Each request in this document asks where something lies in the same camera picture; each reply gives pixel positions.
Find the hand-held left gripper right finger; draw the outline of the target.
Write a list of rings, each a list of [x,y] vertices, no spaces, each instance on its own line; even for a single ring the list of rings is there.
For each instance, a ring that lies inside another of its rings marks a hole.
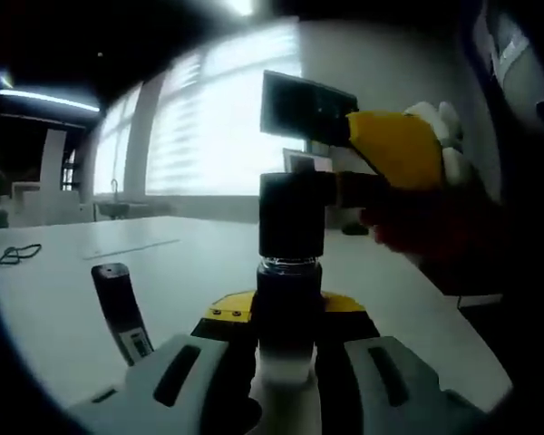
[[[324,434],[472,434],[485,414],[437,372],[381,336],[353,298],[325,292],[315,371]]]

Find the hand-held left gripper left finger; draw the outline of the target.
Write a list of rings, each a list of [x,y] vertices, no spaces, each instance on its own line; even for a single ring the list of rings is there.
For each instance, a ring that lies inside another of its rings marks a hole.
[[[74,405],[89,434],[247,434],[262,417],[250,397],[257,339],[253,293],[225,295],[191,334],[177,334],[130,367],[121,385]]]

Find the person's right hand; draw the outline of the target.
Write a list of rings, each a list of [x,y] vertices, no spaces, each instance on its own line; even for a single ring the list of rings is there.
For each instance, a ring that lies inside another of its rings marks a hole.
[[[508,241],[502,206],[477,188],[395,191],[361,212],[378,243],[417,260],[448,294],[497,283]]]

